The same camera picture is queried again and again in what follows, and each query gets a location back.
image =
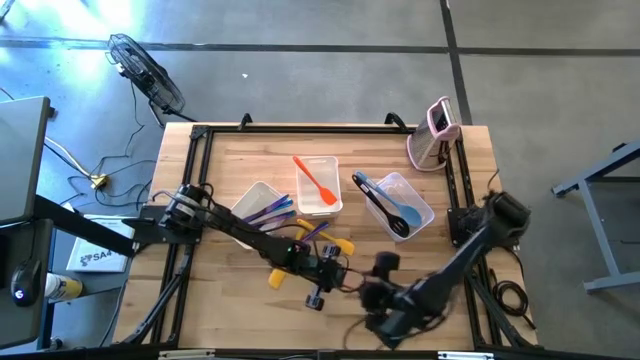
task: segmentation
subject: desk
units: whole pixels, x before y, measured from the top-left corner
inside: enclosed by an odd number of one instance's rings
[[[179,123],[167,125],[151,194],[159,190],[174,192],[181,183],[192,126]],[[463,135],[474,193],[479,200],[486,192],[487,181],[496,170],[489,132],[486,127],[467,126],[463,127]],[[228,207],[256,181],[264,181],[281,193],[289,193],[295,200],[295,165],[291,156],[336,156],[340,164],[344,207],[340,215],[331,221],[328,232],[354,242],[356,251],[350,257],[350,263],[356,269],[370,269],[377,252],[394,251],[402,259],[400,271],[394,274],[392,280],[410,283],[438,269],[455,253],[450,245],[446,224],[446,211],[450,203],[444,170],[433,173],[416,171],[407,157],[405,136],[216,134],[212,149],[207,181],[215,188],[215,200]],[[433,208],[436,215],[434,222],[406,243],[395,244],[366,209],[364,196],[351,181],[351,174],[355,170],[362,170],[376,180],[393,171],[400,173]],[[493,181],[492,187],[500,188],[498,178]],[[157,200],[158,203],[167,202],[162,197]],[[134,258],[115,341],[132,333],[155,302],[166,252],[166,245],[151,245]],[[523,285],[518,264],[509,254],[494,250],[487,259],[499,279],[513,280]],[[242,249],[220,232],[205,230],[201,244],[196,247],[191,269],[179,346],[341,348],[344,331],[364,315],[357,295],[333,291],[325,295],[323,311],[317,312],[304,306],[305,296],[311,290],[310,283],[288,276],[280,290],[272,290],[267,284],[270,271],[264,260],[252,251]],[[452,314],[440,328],[405,341],[401,349],[471,349],[473,346],[462,288],[458,294]],[[485,324],[483,333],[485,338],[489,338],[486,312],[479,300],[478,306],[480,321]],[[165,317],[165,330],[171,323],[172,314],[170,304]],[[511,320],[527,340],[537,342],[535,333],[523,319]],[[352,349],[374,349],[379,343],[364,328],[357,328],[349,337],[349,347]]]

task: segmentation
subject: electric fan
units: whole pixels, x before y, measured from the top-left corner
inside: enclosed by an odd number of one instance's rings
[[[120,75],[131,80],[149,98],[149,108],[161,128],[164,128],[164,124],[158,118],[154,105],[165,114],[196,122],[181,114],[185,101],[167,70],[158,65],[137,42],[125,34],[114,34],[109,37],[107,46],[111,55],[111,59],[107,57],[109,62],[116,65]]]

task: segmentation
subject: gray floor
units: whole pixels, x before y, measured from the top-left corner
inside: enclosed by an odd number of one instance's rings
[[[459,46],[640,47],[640,3],[633,0],[449,4]],[[168,43],[447,44],[437,0],[17,0],[5,21],[0,40],[105,40],[125,32],[139,41]],[[50,96],[59,113],[47,135],[87,167],[103,155],[121,154],[137,128],[129,84],[103,53],[0,48],[0,86],[14,97]],[[256,121],[380,122],[395,111],[416,123],[439,96],[455,100],[456,95],[446,54],[167,51],[152,56],[182,90],[185,113],[202,120],[239,121],[250,112]],[[595,235],[579,195],[560,200],[549,189],[640,136],[640,58],[462,56],[461,65],[473,123],[490,128],[503,185],[533,210],[522,258],[540,342],[551,349],[638,357],[640,286],[586,295],[582,282],[606,275]],[[135,138],[132,158],[109,162],[107,171],[156,157],[162,132],[139,93],[138,100],[139,120],[148,126]],[[153,164],[124,171],[108,191],[119,194],[144,183],[152,171]],[[56,201],[73,195],[66,181],[70,175],[71,169],[45,152],[42,178],[49,183],[41,182],[40,193]],[[74,200],[81,210],[135,211],[96,204],[87,184],[78,188],[90,194]],[[607,189],[598,201],[611,207]],[[621,267],[634,269],[640,246],[614,247]],[[54,334],[69,347],[97,345],[116,295],[58,305]],[[78,318],[83,320],[73,327],[64,325]]]

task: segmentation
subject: white box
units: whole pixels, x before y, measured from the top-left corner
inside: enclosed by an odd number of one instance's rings
[[[433,210],[431,207],[422,200],[420,194],[418,194],[411,185],[407,182],[407,180],[402,177],[402,175],[393,172],[387,175],[384,179],[378,181],[378,186],[384,190],[393,200],[396,200],[402,204],[407,204],[409,206],[413,206],[418,213],[420,214],[421,222],[420,226],[410,227],[409,235],[406,238],[400,237],[398,234],[394,233],[393,230],[389,227],[389,221],[387,220],[387,216],[378,208],[369,198],[367,198],[367,208],[373,215],[378,219],[382,227],[391,235],[391,238],[395,242],[403,242],[409,240],[413,235],[417,234],[418,231],[422,230],[425,226],[429,225],[433,218],[435,217]],[[371,192],[376,194],[378,200],[382,203],[385,209],[394,215],[400,216],[398,209],[387,201],[382,196],[378,195],[373,189]]]
[[[231,213],[239,218],[245,218],[249,215],[255,214],[256,212],[266,208],[267,206],[273,204],[276,200],[283,197],[283,194],[280,194],[276,189],[269,186],[267,183],[262,181],[258,181],[253,184],[249,190],[247,190],[244,195],[238,200],[238,202],[233,205],[231,208]],[[280,209],[274,212],[270,212],[265,215],[267,217],[276,216],[287,211],[290,211],[291,208]],[[272,222],[264,225],[262,230],[273,229],[276,226],[282,225],[284,220]],[[236,240],[240,246],[245,249],[252,249],[250,246],[247,246],[245,243]]]
[[[294,164],[296,167],[298,209],[300,213],[310,219],[337,216],[342,210],[338,159],[335,156],[314,156],[301,157],[300,160],[318,183],[331,190],[338,199],[335,204],[327,205],[320,197],[318,187]]]

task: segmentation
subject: orange silicone spatula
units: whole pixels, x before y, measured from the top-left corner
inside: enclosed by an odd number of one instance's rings
[[[309,179],[313,181],[314,184],[316,184],[316,186],[318,187],[318,190],[320,191],[320,197],[322,198],[322,201],[325,202],[325,204],[333,205],[336,203],[336,201],[338,201],[338,199],[336,198],[335,195],[333,195],[331,190],[327,189],[326,187],[322,187],[320,184],[318,184],[318,181],[313,177],[313,175],[311,175],[311,172],[309,172],[309,169],[307,169],[307,167],[304,166],[302,161],[297,156],[293,157],[293,162],[295,162],[296,165],[298,165],[298,167],[300,168],[300,170],[302,170],[302,172],[305,173],[309,177]]]

